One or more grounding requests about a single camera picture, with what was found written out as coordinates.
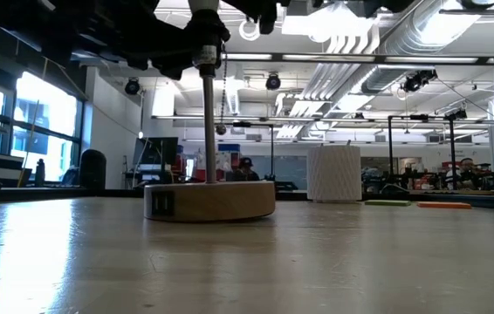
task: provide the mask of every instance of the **white cylindrical vase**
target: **white cylindrical vase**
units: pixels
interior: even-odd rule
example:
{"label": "white cylindrical vase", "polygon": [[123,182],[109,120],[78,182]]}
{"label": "white cylindrical vase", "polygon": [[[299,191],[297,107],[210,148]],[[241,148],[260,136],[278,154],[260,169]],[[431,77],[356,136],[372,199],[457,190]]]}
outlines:
{"label": "white cylindrical vase", "polygon": [[322,146],[307,155],[307,198],[313,201],[361,199],[360,148]]}

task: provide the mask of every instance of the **wooden block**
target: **wooden block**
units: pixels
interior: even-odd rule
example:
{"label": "wooden block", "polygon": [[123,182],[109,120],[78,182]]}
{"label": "wooden block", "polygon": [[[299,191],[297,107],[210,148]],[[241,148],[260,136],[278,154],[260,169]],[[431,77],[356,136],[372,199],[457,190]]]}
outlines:
{"label": "wooden block", "polygon": [[410,206],[411,201],[391,201],[391,200],[369,200],[365,202],[366,205],[379,205],[379,206]]}
{"label": "wooden block", "polygon": [[444,202],[444,201],[419,201],[418,206],[421,208],[461,208],[471,209],[472,205],[460,202]]}
{"label": "wooden block", "polygon": [[144,190],[144,216],[166,222],[233,221],[274,212],[274,182],[166,184]]}

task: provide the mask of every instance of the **computer monitor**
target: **computer monitor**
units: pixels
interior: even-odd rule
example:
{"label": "computer monitor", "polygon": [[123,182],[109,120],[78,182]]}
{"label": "computer monitor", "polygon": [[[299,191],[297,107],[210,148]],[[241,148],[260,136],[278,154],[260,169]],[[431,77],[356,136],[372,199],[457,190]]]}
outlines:
{"label": "computer monitor", "polygon": [[134,145],[134,165],[175,164],[178,138],[136,139]]}

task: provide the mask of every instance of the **orange mat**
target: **orange mat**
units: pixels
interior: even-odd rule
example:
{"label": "orange mat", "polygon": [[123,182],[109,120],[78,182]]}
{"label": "orange mat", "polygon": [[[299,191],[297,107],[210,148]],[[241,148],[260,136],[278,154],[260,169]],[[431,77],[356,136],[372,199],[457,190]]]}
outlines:
{"label": "orange mat", "polygon": [[444,202],[444,201],[419,201],[418,206],[423,208],[461,208],[461,209],[472,208],[472,206],[467,203],[454,203],[454,202]]}

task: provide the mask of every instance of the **round wooden base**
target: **round wooden base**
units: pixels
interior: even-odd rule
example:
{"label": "round wooden base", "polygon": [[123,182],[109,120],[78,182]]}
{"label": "round wooden base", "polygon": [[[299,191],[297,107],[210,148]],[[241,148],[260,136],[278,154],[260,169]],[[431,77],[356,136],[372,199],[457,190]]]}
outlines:
{"label": "round wooden base", "polygon": [[270,215],[274,182],[166,184],[144,189],[144,216],[165,222],[219,222]]}

